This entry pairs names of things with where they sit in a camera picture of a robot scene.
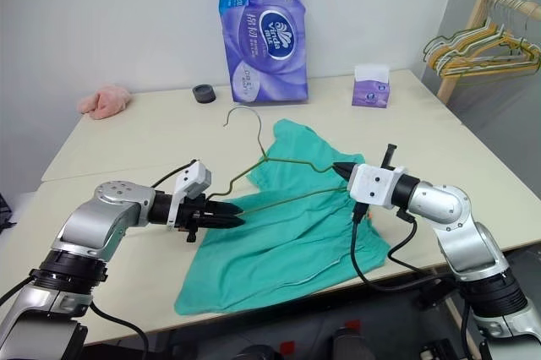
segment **pink cloth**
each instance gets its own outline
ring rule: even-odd
[[[131,94],[124,87],[105,85],[94,95],[87,96],[77,104],[77,111],[88,113],[92,119],[112,117],[126,109],[132,99]]]

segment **toilet paper package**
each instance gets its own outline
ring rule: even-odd
[[[306,100],[300,0],[220,0],[219,11],[233,100]]]

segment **wooden clothes rack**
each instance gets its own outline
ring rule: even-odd
[[[470,18],[467,20],[466,29],[473,29],[483,25],[489,13],[489,5],[496,0],[477,0],[473,6]],[[508,7],[525,14],[528,18],[541,20],[541,5],[529,0],[498,0],[498,5]],[[453,90],[456,87],[458,78],[443,79],[440,89],[438,90],[438,98],[447,104]]]

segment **white table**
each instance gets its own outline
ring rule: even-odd
[[[541,240],[537,197],[411,73],[391,76],[387,109],[350,106],[351,87],[351,77],[315,79],[309,104],[257,107],[264,121],[264,145],[271,144],[272,124],[282,117],[308,124],[343,152],[364,153],[372,164],[380,163],[388,142],[398,144],[393,164],[407,166],[413,175],[432,183],[466,190],[475,219],[490,228],[502,248]],[[235,111],[230,126],[221,126],[232,107],[224,91],[218,89],[218,100],[210,105],[195,104],[191,92],[183,90],[137,95],[134,104],[113,119],[94,122],[84,117],[47,171],[47,179],[64,179],[41,185],[9,245],[0,251],[0,291],[40,264],[69,214],[90,198],[99,183],[125,179],[150,184],[197,157],[213,171],[210,191],[226,189],[228,179],[256,161],[259,151],[257,120],[250,112]],[[172,179],[162,189],[171,188]],[[244,181],[236,194],[253,191]],[[374,209],[374,224],[391,245],[409,231],[394,212],[383,209]],[[109,279],[95,290],[96,304],[145,331],[220,316],[174,312],[173,303],[199,245],[187,244],[185,237],[162,226],[130,230],[108,266]],[[416,238],[397,257],[419,267],[444,262],[434,234],[422,221]],[[402,267],[387,263],[369,277],[402,272]],[[7,310],[8,305],[0,308],[0,318]],[[132,334],[91,313],[83,323],[89,327],[87,343]]]

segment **purple tissue box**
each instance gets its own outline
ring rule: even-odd
[[[365,80],[355,81],[353,86],[354,106],[371,106],[373,108],[387,108],[389,100],[389,83]]]

